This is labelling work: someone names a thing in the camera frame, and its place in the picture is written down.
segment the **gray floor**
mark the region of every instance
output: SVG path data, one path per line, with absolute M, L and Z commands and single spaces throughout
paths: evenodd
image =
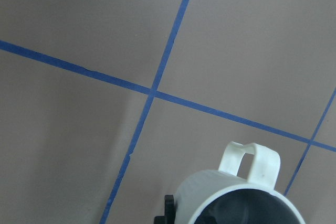
M 149 94 L 181 1 L 0 0 L 1 223 L 99 223 L 121 167 L 106 223 L 152 223 L 230 141 L 277 151 L 276 190 L 334 223 L 336 0 L 190 0 Z

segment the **white mug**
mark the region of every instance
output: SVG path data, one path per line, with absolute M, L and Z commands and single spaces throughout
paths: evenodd
M 237 177 L 245 153 L 253 154 L 247 179 Z M 304 224 L 295 206 L 274 191 L 279 154 L 252 143 L 226 147 L 218 170 L 202 170 L 177 189 L 175 224 Z

